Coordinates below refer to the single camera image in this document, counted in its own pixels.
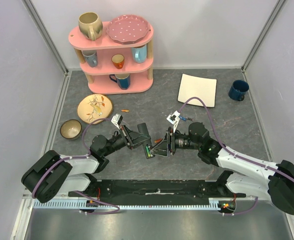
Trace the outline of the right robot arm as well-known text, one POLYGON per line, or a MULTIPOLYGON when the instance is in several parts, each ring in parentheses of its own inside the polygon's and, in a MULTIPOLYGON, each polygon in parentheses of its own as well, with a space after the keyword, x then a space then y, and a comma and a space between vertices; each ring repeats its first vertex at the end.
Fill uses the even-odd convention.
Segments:
POLYGON ((271 201, 281 211, 294 215, 294 164, 260 160, 233 150, 210 137, 201 122, 189 125, 188 133, 168 128, 165 136, 154 146, 146 148, 147 155, 168 157, 177 149, 197 150, 206 164, 229 169, 227 179, 216 183, 222 197, 245 194, 271 201))

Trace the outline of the green battery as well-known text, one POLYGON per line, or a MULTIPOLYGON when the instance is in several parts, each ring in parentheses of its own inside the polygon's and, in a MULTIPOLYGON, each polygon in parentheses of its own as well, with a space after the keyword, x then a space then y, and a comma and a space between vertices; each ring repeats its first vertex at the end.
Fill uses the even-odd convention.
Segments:
POLYGON ((150 150, 149 150, 149 147, 148 146, 146 146, 146 152, 147 152, 148 158, 151 158, 151 154, 150 154, 150 150))

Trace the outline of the black remote control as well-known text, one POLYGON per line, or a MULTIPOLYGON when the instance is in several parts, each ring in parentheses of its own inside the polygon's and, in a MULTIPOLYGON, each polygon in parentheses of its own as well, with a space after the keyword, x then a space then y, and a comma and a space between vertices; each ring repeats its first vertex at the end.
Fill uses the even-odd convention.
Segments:
POLYGON ((152 143, 151 143, 151 137, 150 137, 148 129, 147 129, 147 125, 146 125, 146 123, 143 122, 143 123, 138 124, 137 128, 138 128, 138 132, 144 136, 142 146, 143 146, 145 156, 147 159, 151 159, 154 157, 154 155, 152 155, 150 153, 152 143))

